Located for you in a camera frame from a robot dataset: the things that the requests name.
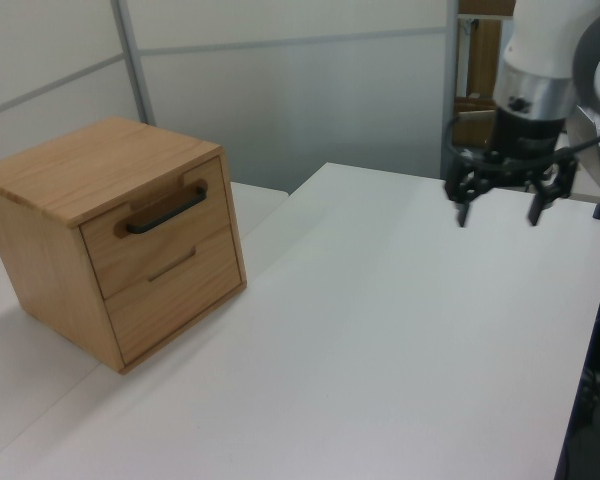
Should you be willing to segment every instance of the drawer slot handle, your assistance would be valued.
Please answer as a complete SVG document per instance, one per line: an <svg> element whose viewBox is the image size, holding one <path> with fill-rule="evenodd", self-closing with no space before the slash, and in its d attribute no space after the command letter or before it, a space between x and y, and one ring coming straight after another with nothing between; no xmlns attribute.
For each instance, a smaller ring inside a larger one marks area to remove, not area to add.
<svg viewBox="0 0 600 480"><path fill-rule="evenodd" d="M167 220L171 220L173 217L181 214L182 212L184 212L184 211L190 209L191 207L199 204L200 202L206 200L207 191L204 188L198 187L196 193L197 193L197 195L194 198L192 198L191 200L177 206L173 210L170 210L170 211L164 213L163 215L160 215L157 218L154 218L153 220L150 220L150 221L140 224L140 225L127 223L127 232L133 233L135 235L140 235L142 233L146 233L149 230L156 228L158 225L163 224Z"/></svg>
<svg viewBox="0 0 600 480"><path fill-rule="evenodd" d="M165 265L164 267L162 267L160 270L158 270L154 274L149 275L149 277L147 277L147 280L149 281L149 283L153 282L157 278L159 278L162 275L164 275L165 273L167 273L169 270L172 270L172 269L176 268L178 265L180 265L181 263L183 263L185 260L189 260L195 254L196 254L196 247L193 247L190 251L188 251L187 253L185 253L181 257L176 258L173 262L168 263L167 265Z"/></svg>

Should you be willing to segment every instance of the black drawer handle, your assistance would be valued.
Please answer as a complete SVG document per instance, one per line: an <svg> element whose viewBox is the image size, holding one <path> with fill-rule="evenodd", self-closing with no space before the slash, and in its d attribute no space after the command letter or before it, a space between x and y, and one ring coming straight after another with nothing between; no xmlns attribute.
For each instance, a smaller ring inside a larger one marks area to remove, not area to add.
<svg viewBox="0 0 600 480"><path fill-rule="evenodd" d="M206 200L207 192L204 188L198 187L197 194L198 195L196 195L194 198L192 198L188 202L183 203L182 205L174 208L173 210L171 210L171 211L165 213L164 215L161 215L158 218L155 218L147 223L143 223L142 225L132 225L130 223L127 223L127 232L133 233L136 235L140 235L141 233L146 233L149 230L156 228L158 225L166 222L167 220L171 220L173 217L181 214L185 210L188 210L191 207Z"/></svg>

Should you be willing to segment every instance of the wooden drawer cabinet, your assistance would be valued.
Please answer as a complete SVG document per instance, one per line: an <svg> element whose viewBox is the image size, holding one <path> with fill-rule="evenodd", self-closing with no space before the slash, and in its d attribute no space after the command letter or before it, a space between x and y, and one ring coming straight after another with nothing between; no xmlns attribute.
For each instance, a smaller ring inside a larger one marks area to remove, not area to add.
<svg viewBox="0 0 600 480"><path fill-rule="evenodd" d="M0 161L22 307L119 372L246 286L219 145L111 118Z"/></svg>

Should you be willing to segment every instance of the table surface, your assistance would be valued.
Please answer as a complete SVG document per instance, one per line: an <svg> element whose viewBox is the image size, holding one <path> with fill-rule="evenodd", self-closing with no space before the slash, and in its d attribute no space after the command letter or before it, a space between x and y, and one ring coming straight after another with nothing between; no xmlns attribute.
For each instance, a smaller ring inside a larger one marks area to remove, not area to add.
<svg viewBox="0 0 600 480"><path fill-rule="evenodd" d="M289 196L239 183L232 190L241 237ZM20 308L0 260L0 451L99 364Z"/></svg>
<svg viewBox="0 0 600 480"><path fill-rule="evenodd" d="M533 228L529 201L493 191L461 229L440 181L326 165L244 237L244 293L91 371L0 478L553 479L600 222L564 200Z"/></svg>

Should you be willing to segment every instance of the drawer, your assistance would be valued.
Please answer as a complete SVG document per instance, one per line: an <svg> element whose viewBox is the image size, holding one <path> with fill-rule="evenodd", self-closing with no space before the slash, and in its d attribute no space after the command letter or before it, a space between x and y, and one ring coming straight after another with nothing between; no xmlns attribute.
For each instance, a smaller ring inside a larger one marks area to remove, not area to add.
<svg viewBox="0 0 600 480"><path fill-rule="evenodd" d="M152 188L80 227L104 299L146 282L230 223L217 157Z"/></svg>
<svg viewBox="0 0 600 480"><path fill-rule="evenodd" d="M241 284L229 226L195 245L168 271L105 301L129 363Z"/></svg>

